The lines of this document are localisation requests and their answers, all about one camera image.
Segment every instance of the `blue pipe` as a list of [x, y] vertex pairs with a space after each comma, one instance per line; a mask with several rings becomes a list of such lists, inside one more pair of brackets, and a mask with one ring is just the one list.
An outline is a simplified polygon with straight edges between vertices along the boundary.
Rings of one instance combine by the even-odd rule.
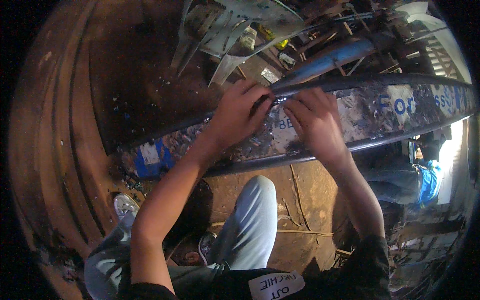
[[356, 42], [348, 43], [329, 53], [326, 53], [325, 55], [313, 60], [308, 64], [304, 64], [272, 84], [270, 87], [272, 89], [277, 89], [292, 84], [303, 83], [314, 77], [327, 73], [328, 71], [336, 69], [335, 62], [337, 62], [339, 65], [344, 65], [374, 53], [375, 45], [372, 41], [375, 41], [378, 49], [389, 47], [394, 40], [395, 37], [389, 32], [373, 34], [369, 39], [361, 38]]

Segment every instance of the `hand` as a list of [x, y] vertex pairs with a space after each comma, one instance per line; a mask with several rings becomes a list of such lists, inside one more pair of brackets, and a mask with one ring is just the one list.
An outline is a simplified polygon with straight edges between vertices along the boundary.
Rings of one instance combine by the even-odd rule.
[[321, 88], [304, 90], [288, 100], [284, 110], [300, 139], [327, 169], [351, 157], [334, 95]]
[[[262, 96], [268, 96], [267, 100], [253, 108]], [[223, 95], [205, 134], [222, 150], [242, 141], [263, 123], [273, 98], [271, 90], [261, 84], [238, 80]]]

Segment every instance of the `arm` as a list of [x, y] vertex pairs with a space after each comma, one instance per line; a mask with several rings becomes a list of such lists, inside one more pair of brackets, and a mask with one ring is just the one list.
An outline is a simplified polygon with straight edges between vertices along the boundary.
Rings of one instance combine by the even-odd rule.
[[261, 96], [270, 94], [269, 89], [253, 81], [236, 82], [220, 100], [208, 128], [148, 194], [132, 227], [132, 284], [160, 284], [175, 293], [162, 251], [163, 239], [209, 165], [223, 150], [240, 142], [262, 124], [271, 100], [264, 101], [252, 116], [251, 109]]
[[343, 141], [336, 97], [320, 88], [302, 91], [286, 102], [285, 113], [346, 196], [348, 217], [360, 238], [385, 237], [382, 209]]

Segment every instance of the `blue fabric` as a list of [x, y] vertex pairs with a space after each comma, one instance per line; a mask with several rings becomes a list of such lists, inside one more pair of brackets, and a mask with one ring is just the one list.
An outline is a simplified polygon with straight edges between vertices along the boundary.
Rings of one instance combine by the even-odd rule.
[[422, 165], [413, 165], [422, 173], [423, 177], [418, 200], [420, 208], [426, 207], [435, 199], [443, 178], [442, 168], [440, 168], [438, 161], [430, 160], [427, 163], [422, 163]]

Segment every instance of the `white sneaker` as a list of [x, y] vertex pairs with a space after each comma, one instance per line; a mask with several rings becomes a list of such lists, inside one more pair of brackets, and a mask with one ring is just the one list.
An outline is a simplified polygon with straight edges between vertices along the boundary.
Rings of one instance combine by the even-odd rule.
[[140, 207], [137, 202], [135, 202], [132, 197], [125, 193], [118, 193], [115, 198], [113, 198], [113, 205], [115, 207], [115, 212], [121, 220], [129, 211], [137, 213]]

